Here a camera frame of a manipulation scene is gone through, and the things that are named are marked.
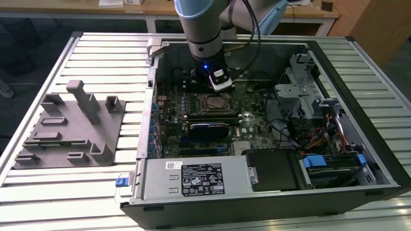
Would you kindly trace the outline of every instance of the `motherboard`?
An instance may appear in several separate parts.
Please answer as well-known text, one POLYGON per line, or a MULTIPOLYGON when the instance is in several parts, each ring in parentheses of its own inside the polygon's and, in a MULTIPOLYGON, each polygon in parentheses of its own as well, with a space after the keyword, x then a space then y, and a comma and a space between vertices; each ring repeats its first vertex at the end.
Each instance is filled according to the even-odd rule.
POLYGON ((235 82, 223 93, 197 93, 189 84, 159 85, 158 92, 163 158, 241 155, 277 146, 267 92, 255 82, 235 82))

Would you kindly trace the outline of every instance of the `paper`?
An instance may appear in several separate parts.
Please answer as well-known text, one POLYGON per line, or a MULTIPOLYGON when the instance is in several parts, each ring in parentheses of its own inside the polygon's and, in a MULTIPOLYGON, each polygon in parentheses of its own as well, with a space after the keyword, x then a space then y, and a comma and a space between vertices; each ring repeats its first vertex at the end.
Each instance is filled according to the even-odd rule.
POLYGON ((124 7, 123 0, 100 0, 99 1, 99 8, 100 9, 122 8, 122 7, 124 7))
POLYGON ((299 0, 299 1, 293 1, 293 2, 289 2, 289 5, 294 6, 294 7, 299 7, 299 6, 309 6, 311 5, 311 0, 299 0))

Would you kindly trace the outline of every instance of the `red wire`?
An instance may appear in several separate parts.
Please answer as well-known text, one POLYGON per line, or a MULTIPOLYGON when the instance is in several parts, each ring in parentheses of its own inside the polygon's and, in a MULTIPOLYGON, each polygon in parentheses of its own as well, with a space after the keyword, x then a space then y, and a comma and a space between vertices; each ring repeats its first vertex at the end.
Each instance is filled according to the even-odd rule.
POLYGON ((343 152, 346 152, 346 137, 338 132, 337 133, 342 139, 342 145, 343 145, 343 152))
POLYGON ((323 129, 326 129, 326 128, 317 128, 317 129, 313 131, 313 134, 311 134, 311 142, 314 141, 315 131, 323 130, 323 129))

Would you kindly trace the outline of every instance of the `cardboard box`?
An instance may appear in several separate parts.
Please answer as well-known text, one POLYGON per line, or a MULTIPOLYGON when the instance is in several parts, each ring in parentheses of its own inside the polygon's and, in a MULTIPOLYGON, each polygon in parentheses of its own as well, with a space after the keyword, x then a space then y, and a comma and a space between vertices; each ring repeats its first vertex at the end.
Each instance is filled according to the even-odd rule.
POLYGON ((145 0, 124 0, 126 4, 142 5, 145 0))

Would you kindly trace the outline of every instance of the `table leg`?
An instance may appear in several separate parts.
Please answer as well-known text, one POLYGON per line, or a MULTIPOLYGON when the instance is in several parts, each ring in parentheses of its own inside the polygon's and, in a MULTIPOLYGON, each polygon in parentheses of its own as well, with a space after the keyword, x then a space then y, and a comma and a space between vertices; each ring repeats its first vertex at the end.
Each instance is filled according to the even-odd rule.
POLYGON ((157 33, 155 20, 157 20, 155 15, 146 16, 146 24, 147 24, 149 33, 157 33))
POLYGON ((335 18, 327 18, 327 19, 325 19, 325 22, 323 22, 323 24, 321 25, 321 28, 319 28, 319 30, 317 31, 315 36, 327 36, 327 35, 329 35, 329 32, 330 32, 330 30, 331 30, 331 28, 333 28, 334 22, 335 22, 335 18))
POLYGON ((62 27, 63 26, 63 19, 54 18, 54 23, 56 24, 58 27, 62 27))

